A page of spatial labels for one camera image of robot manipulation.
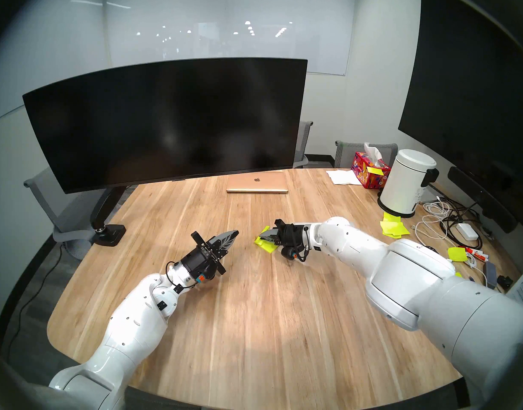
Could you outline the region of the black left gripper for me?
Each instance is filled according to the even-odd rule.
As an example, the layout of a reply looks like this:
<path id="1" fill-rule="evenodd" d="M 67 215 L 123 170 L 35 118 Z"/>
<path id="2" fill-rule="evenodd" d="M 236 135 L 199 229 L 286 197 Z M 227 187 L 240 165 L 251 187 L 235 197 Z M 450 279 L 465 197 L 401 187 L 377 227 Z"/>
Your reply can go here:
<path id="1" fill-rule="evenodd" d="M 226 256 L 238 234 L 238 230 L 227 231 L 205 241 L 197 231 L 193 232 L 191 237 L 196 247 L 180 261 L 189 277 L 195 283 L 203 283 L 212 280 L 216 274 L 226 273 L 221 259 Z"/>

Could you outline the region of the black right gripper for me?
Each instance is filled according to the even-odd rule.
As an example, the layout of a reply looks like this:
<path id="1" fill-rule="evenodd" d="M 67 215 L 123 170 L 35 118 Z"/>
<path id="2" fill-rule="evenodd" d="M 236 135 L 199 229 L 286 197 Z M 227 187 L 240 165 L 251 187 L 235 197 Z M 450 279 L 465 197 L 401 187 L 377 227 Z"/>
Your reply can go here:
<path id="1" fill-rule="evenodd" d="M 275 227 L 260 234 L 261 239 L 283 247 L 305 249 L 308 243 L 308 224 L 287 224 L 282 219 L 275 220 Z"/>

